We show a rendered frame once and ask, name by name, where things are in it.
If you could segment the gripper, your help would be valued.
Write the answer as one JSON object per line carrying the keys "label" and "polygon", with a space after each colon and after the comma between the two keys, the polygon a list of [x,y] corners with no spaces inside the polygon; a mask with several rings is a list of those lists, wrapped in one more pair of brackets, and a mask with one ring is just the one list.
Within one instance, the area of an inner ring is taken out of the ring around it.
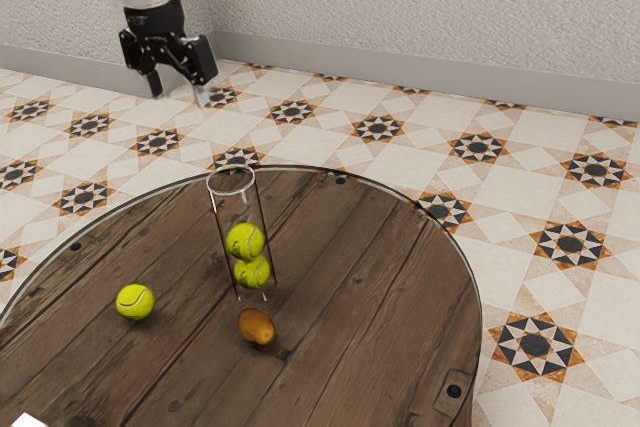
{"label": "gripper", "polygon": [[206,84],[219,71],[208,38],[186,37],[181,1],[170,0],[148,9],[125,7],[124,15],[128,29],[120,31],[119,39],[125,63],[147,80],[152,96],[162,94],[162,83],[151,47],[144,38],[162,37],[167,39],[164,53],[168,64],[190,82],[197,105],[204,107],[209,102]]}

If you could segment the clear plastic ball tube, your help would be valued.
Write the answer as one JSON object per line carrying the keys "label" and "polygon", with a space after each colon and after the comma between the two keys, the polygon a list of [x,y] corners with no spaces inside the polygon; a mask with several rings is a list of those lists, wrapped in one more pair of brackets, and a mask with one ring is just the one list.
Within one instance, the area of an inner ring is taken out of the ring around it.
{"label": "clear plastic ball tube", "polygon": [[[215,169],[209,174],[206,180],[206,187],[220,233],[227,270],[236,296],[239,300],[266,302],[276,291],[277,279],[273,267],[269,235],[256,184],[256,173],[246,165],[226,165]],[[268,260],[271,266],[271,278],[260,289],[244,288],[237,284],[234,278],[234,266],[239,259],[234,258],[228,252],[226,237],[229,230],[241,222],[256,225],[265,237],[265,247],[260,256],[264,256]]]}

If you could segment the yellow tennis ball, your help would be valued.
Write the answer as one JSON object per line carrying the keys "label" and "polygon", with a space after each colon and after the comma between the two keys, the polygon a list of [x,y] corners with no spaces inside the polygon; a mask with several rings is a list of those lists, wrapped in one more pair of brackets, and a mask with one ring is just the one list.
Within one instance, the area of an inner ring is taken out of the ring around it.
{"label": "yellow tennis ball", "polygon": [[237,284],[247,289],[260,289],[271,278],[271,266],[264,256],[250,261],[238,260],[234,266]]}
{"label": "yellow tennis ball", "polygon": [[123,287],[116,297],[117,312],[128,320],[138,321],[148,317],[155,304],[152,291],[141,284]]}
{"label": "yellow tennis ball", "polygon": [[265,237],[254,224],[241,222],[232,227],[226,237],[226,248],[236,259],[251,261],[259,257],[265,247]]}

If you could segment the orange brown fruit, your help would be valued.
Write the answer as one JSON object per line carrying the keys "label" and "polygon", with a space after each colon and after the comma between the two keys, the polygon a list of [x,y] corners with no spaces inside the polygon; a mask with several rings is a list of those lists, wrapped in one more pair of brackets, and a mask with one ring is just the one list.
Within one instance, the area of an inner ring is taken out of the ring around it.
{"label": "orange brown fruit", "polygon": [[236,326],[241,337],[255,345],[267,345],[275,338],[273,320],[257,308],[243,309],[237,316]]}

